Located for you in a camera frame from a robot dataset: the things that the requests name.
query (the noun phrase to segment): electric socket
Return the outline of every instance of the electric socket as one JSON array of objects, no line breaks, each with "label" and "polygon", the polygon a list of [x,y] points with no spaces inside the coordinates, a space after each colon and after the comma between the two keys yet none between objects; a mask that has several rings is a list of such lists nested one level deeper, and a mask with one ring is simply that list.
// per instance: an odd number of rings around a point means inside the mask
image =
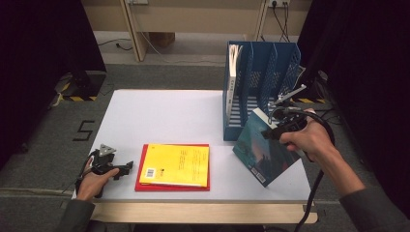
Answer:
[{"label": "electric socket", "polygon": [[[275,0],[277,1],[277,8],[283,8],[283,3],[287,3],[287,6],[289,6],[290,0]],[[269,6],[268,7],[272,7],[272,3],[274,2],[274,0],[269,0]]]},{"label": "electric socket", "polygon": [[134,0],[133,3],[136,5],[148,5],[148,0]]}]

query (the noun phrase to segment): book cover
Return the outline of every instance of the book cover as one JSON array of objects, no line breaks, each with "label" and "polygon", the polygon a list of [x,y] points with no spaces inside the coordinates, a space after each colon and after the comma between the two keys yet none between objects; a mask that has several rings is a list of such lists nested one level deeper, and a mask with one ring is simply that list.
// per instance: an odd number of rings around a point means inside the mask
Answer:
[{"label": "book cover", "polygon": [[139,183],[206,188],[209,146],[149,144]]},{"label": "book cover", "polygon": [[275,127],[275,124],[268,123],[268,116],[260,108],[255,108],[233,148],[235,155],[263,187],[300,158],[278,141],[263,137],[262,131]]},{"label": "book cover", "polygon": [[[186,146],[203,146],[203,147],[209,147],[209,144],[187,144]],[[208,165],[208,183],[206,188],[197,188],[197,187],[184,187],[184,186],[171,186],[171,185],[142,185],[139,183],[139,177],[141,176],[142,173],[142,163],[145,161],[145,156],[147,154],[148,150],[148,144],[144,144],[142,148],[142,153],[141,153],[141,160],[140,160],[140,165],[138,168],[138,173],[136,176],[136,182],[135,182],[135,191],[190,191],[190,190],[210,190],[211,189],[211,183],[210,183],[210,170],[209,170],[209,165]]]}]

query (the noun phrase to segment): red book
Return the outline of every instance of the red book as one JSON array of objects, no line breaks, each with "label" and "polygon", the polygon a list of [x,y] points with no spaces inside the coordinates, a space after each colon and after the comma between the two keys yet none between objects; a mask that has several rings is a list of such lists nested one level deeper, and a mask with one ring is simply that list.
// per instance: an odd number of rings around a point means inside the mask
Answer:
[{"label": "red book", "polygon": [[[208,147],[209,144],[184,144],[186,146],[204,146]],[[208,165],[208,185],[206,188],[198,188],[198,187],[183,187],[183,186],[167,186],[167,185],[141,185],[139,183],[139,177],[141,176],[141,171],[142,171],[142,166],[145,161],[145,156],[147,154],[148,150],[148,144],[144,144],[142,148],[142,154],[141,154],[141,160],[139,162],[139,168],[138,168],[138,173],[136,176],[136,182],[135,182],[135,191],[206,191],[210,190],[211,185],[210,185],[210,168]]]}]

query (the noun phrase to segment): yellow book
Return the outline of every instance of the yellow book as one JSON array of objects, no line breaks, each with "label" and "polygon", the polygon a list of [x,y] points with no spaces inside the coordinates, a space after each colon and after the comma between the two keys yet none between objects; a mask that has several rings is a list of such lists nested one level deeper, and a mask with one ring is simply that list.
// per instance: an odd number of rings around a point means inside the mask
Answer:
[{"label": "yellow book", "polygon": [[149,144],[139,183],[205,188],[209,146]]}]

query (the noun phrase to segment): barcode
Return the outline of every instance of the barcode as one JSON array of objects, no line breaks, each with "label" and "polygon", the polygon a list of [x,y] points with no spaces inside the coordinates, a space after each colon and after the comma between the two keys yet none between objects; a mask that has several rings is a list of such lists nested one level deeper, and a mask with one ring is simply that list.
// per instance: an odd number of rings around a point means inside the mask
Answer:
[{"label": "barcode", "polygon": [[155,168],[147,168],[147,172],[145,173],[146,178],[154,178],[155,176]]},{"label": "barcode", "polygon": [[264,183],[266,181],[266,179],[260,173],[256,174],[256,178],[260,181],[260,183]]},{"label": "barcode", "polygon": [[250,171],[253,173],[253,175],[256,175],[258,172],[256,171],[256,168],[251,168]]}]

